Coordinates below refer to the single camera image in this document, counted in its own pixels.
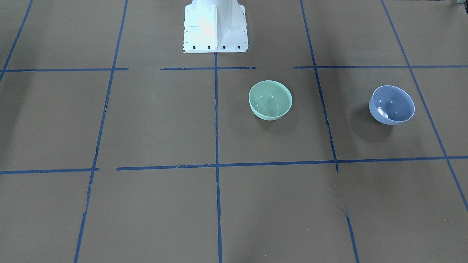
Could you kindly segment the blue bowl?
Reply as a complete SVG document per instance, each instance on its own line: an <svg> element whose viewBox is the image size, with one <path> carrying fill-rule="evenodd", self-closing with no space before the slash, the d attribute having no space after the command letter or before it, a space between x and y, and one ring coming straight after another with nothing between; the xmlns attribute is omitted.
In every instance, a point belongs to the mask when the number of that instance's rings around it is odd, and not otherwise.
<svg viewBox="0 0 468 263"><path fill-rule="evenodd" d="M416 111L413 99L394 85L376 88L370 97L368 108L371 116L385 125L404 123L413 118Z"/></svg>

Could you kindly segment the green bowl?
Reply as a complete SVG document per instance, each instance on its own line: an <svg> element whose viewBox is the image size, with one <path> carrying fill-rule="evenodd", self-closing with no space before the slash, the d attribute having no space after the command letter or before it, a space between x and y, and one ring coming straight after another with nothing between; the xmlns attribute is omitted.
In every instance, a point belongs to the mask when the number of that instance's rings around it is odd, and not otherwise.
<svg viewBox="0 0 468 263"><path fill-rule="evenodd" d="M248 101L251 111L265 121L282 118L291 110L293 104L289 89L274 80L263 80L253 85Z"/></svg>

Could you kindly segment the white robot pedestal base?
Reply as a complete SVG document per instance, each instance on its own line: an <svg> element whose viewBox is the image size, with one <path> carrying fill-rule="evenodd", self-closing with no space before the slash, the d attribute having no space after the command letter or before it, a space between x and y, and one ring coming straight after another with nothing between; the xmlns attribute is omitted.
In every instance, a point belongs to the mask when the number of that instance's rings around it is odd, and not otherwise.
<svg viewBox="0 0 468 263"><path fill-rule="evenodd" d="M237 0L193 0L184 9L183 52L247 52L246 9Z"/></svg>

